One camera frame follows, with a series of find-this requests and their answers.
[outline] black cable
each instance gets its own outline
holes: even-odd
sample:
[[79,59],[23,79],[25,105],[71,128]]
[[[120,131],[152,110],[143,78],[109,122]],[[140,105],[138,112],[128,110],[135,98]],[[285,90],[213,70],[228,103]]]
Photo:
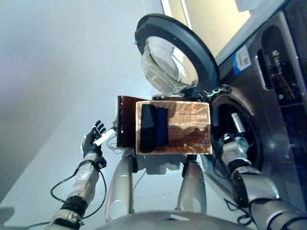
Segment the black cable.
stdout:
[[145,176],[145,173],[146,173],[146,169],[145,171],[143,172],[142,176],[138,179],[137,183],[135,184],[134,188],[133,188],[133,191],[135,190],[136,186],[138,185],[138,183],[140,182],[140,180]]
[[218,176],[218,177],[221,177],[223,179],[226,179],[226,180],[230,180],[230,176],[223,176],[223,175],[220,175],[217,173],[216,171],[216,161],[217,161],[217,158],[220,156],[220,153],[221,153],[221,148],[216,148],[216,151],[215,151],[215,158],[214,158],[214,161],[213,161],[213,172]]
[[56,199],[57,201],[59,201],[59,202],[62,202],[62,203],[65,202],[65,200],[62,200],[62,199],[58,198],[57,196],[55,196],[55,195],[53,194],[53,190],[54,190],[56,187],[58,187],[60,184],[66,182],[66,181],[70,180],[72,177],[74,177],[74,176],[77,174],[78,170],[79,170],[79,167],[76,168],[76,170],[75,170],[75,172],[73,173],[73,175],[67,177],[66,179],[60,181],[60,182],[57,183],[55,186],[53,186],[53,188],[50,190],[50,194],[51,194],[51,196],[52,196],[53,198],[55,198],[55,199]]
[[236,210],[241,210],[242,212],[244,212],[243,215],[239,216],[236,221],[239,225],[243,225],[243,226],[247,226],[249,224],[251,224],[253,222],[252,217],[250,216],[250,214],[245,211],[244,209],[240,208],[239,206],[237,206],[236,204],[230,202],[227,199],[224,199],[224,201],[226,202],[227,207],[229,208],[230,211],[236,211]]
[[83,219],[89,218],[89,217],[91,217],[92,215],[94,215],[96,212],[98,212],[99,209],[101,209],[102,205],[104,205],[104,202],[105,202],[105,200],[106,200],[106,180],[105,180],[105,177],[104,177],[104,175],[102,174],[102,172],[101,172],[100,170],[99,170],[99,173],[100,173],[100,175],[102,176],[102,179],[103,179],[104,185],[105,185],[104,200],[102,201],[101,205],[100,205],[93,213],[91,213],[90,215],[84,217]]
[[49,221],[48,222],[42,222],[42,223],[38,223],[38,224],[29,225],[27,227],[24,227],[23,230],[28,230],[28,229],[35,228],[35,227],[42,226],[42,225],[46,225],[46,224],[49,224]]
[[[56,200],[58,200],[58,201],[60,201],[60,202],[65,202],[64,200],[62,200],[62,199],[56,197],[56,196],[53,194],[53,190],[54,190],[56,187],[58,187],[60,184],[66,182],[66,181],[68,181],[69,179],[71,179],[72,177],[74,177],[74,176],[77,174],[78,170],[79,170],[79,167],[76,169],[76,171],[73,173],[73,175],[71,175],[70,177],[67,177],[66,179],[60,181],[60,182],[57,183],[55,186],[53,186],[53,188],[50,190],[50,193],[51,193],[51,195],[52,195],[53,198],[55,198]],[[105,186],[105,195],[104,195],[104,199],[103,199],[101,205],[100,205],[94,212],[92,212],[90,215],[84,217],[83,219],[89,218],[89,217],[91,217],[92,215],[94,215],[96,212],[98,212],[99,209],[101,209],[101,207],[103,206],[103,204],[105,203],[105,200],[106,200],[106,180],[105,180],[105,177],[104,177],[104,175],[102,174],[102,172],[101,172],[100,170],[98,170],[98,171],[99,171],[99,173],[100,173],[100,175],[101,175],[101,177],[102,177],[102,179],[103,179],[103,181],[104,181],[104,186]],[[48,222],[42,222],[42,223],[37,223],[37,224],[29,225],[29,226],[27,226],[27,227],[24,227],[23,230],[29,230],[29,229],[31,229],[31,228],[35,228],[35,227],[38,227],[38,226],[41,226],[41,225],[46,225],[46,224],[49,224],[49,221],[48,221]]]

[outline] robot leg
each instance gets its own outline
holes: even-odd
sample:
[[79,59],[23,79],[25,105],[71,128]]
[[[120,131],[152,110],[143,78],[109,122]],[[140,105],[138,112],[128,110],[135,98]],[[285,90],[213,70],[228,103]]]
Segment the robot leg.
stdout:
[[206,214],[207,199],[205,180],[201,167],[195,161],[186,163],[177,210]]
[[124,156],[112,177],[106,200],[106,221],[112,221],[133,211],[132,156]]

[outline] washing machine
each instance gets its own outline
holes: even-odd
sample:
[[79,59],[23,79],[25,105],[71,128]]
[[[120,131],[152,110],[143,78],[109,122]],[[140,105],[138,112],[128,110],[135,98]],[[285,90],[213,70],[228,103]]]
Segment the washing machine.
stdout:
[[135,32],[148,81],[164,95],[208,102],[212,155],[206,174],[232,196],[220,139],[244,130],[248,159],[275,182],[282,200],[306,211],[306,4],[283,5],[220,66],[185,25],[144,16]]

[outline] wire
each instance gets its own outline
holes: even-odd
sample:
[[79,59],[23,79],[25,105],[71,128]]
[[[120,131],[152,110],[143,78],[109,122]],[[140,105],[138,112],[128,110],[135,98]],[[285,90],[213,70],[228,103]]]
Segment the wire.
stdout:
[[144,170],[142,176],[138,179],[138,181],[136,182],[134,188],[133,188],[133,191],[135,190],[136,186],[138,185],[138,183],[140,182],[140,180],[145,176],[145,173],[146,173],[146,169]]
[[[66,181],[68,181],[69,179],[71,179],[72,177],[74,177],[74,176],[77,174],[78,170],[79,170],[79,168],[76,169],[76,171],[74,172],[73,175],[71,175],[70,177],[67,177],[66,179],[62,180],[61,182],[59,182],[59,183],[57,183],[55,186],[53,186],[53,188],[50,190],[50,193],[51,193],[51,195],[52,195],[53,198],[55,198],[56,200],[58,200],[58,201],[60,201],[60,202],[65,202],[65,201],[63,201],[62,199],[56,197],[56,196],[53,194],[52,191],[53,191],[57,186],[59,186],[60,184],[66,182]],[[105,195],[104,195],[104,199],[103,199],[101,205],[100,205],[94,212],[92,212],[90,215],[84,217],[83,219],[89,218],[89,217],[91,217],[92,215],[94,215],[96,212],[98,212],[98,211],[101,209],[101,207],[102,207],[103,204],[105,203],[105,200],[106,200],[106,180],[105,180],[105,177],[104,177],[104,175],[102,174],[102,172],[101,172],[100,170],[99,170],[99,173],[100,173],[100,175],[101,175],[101,177],[102,177],[102,179],[103,179],[103,181],[104,181],[104,186],[105,186]],[[27,227],[24,227],[23,230],[29,230],[29,229],[31,229],[31,228],[35,228],[35,227],[38,227],[38,226],[41,226],[41,225],[46,225],[46,224],[49,224],[49,222],[42,222],[42,223],[37,223],[37,224],[29,225],[29,226],[27,226]]]
[[49,221],[48,222],[42,222],[42,223],[38,223],[38,224],[29,225],[27,227],[24,227],[23,230],[28,230],[28,229],[35,228],[35,227],[42,226],[42,225],[46,225],[46,224],[49,224]]
[[216,171],[216,161],[217,161],[217,158],[221,155],[221,152],[222,152],[222,148],[219,148],[219,147],[216,147],[216,151],[215,152],[215,158],[214,158],[214,161],[213,161],[213,172],[218,176],[218,177],[221,177],[223,179],[226,179],[226,180],[230,180],[230,176],[223,176],[223,175],[220,175],[217,173]]
[[230,211],[241,210],[242,212],[244,212],[243,215],[239,216],[239,217],[236,219],[236,221],[237,221],[237,223],[238,223],[239,225],[247,226],[247,225],[249,225],[249,224],[251,224],[251,223],[253,222],[252,217],[250,216],[250,214],[249,214],[247,211],[245,211],[244,209],[240,208],[238,205],[236,205],[236,204],[230,202],[230,201],[227,200],[227,199],[224,199],[224,201],[226,202],[226,205],[227,205],[227,207],[229,208]]
[[78,170],[79,170],[79,167],[76,168],[76,170],[75,170],[75,172],[73,173],[73,175],[67,177],[66,179],[60,181],[60,182],[57,183],[55,186],[53,186],[53,188],[50,190],[50,194],[51,194],[51,196],[52,196],[53,198],[55,198],[55,199],[56,199],[57,201],[59,201],[59,202],[62,202],[62,203],[65,202],[65,200],[62,200],[62,199],[58,198],[57,196],[55,196],[55,195],[53,194],[53,190],[54,190],[56,187],[58,187],[60,184],[66,182],[66,181],[70,180],[72,177],[74,177],[74,176],[77,174]]
[[91,217],[92,215],[94,215],[96,212],[98,212],[99,209],[101,209],[102,205],[104,205],[104,202],[105,202],[105,200],[106,200],[106,180],[105,180],[105,177],[104,177],[104,175],[102,174],[102,172],[101,172],[100,170],[99,170],[99,173],[100,173],[100,175],[101,175],[101,177],[102,177],[102,179],[103,179],[103,181],[104,181],[104,186],[105,186],[105,195],[104,195],[104,199],[103,199],[101,205],[100,205],[94,212],[92,212],[90,215],[84,217],[83,219],[89,218],[89,217]]
[[122,154],[122,153],[124,152],[124,150],[112,146],[112,145],[115,145],[115,144],[116,144],[115,142],[114,142],[114,143],[110,143],[110,140],[114,139],[115,137],[116,137],[116,135],[113,136],[113,137],[111,137],[109,140],[107,140],[106,146],[107,146],[110,150],[112,150],[115,154]]

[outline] white wall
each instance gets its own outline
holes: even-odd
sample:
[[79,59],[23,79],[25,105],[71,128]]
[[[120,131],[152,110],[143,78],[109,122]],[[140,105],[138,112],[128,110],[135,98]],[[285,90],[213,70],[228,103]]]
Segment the white wall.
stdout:
[[185,0],[192,30],[214,57],[248,20],[248,11],[238,12],[235,0]]
[[172,18],[175,18],[176,20],[180,21],[184,25],[187,25],[187,20],[185,18],[184,11],[183,11],[180,0],[165,0],[165,1],[162,1],[162,4],[163,3],[165,5],[168,5],[170,8],[171,15],[167,14],[168,12],[165,12],[166,15]]
[[[0,201],[38,153],[76,163],[91,124],[111,125],[117,95],[149,98],[134,45],[149,12],[159,0],[0,2]],[[44,164],[47,180],[56,165]]]

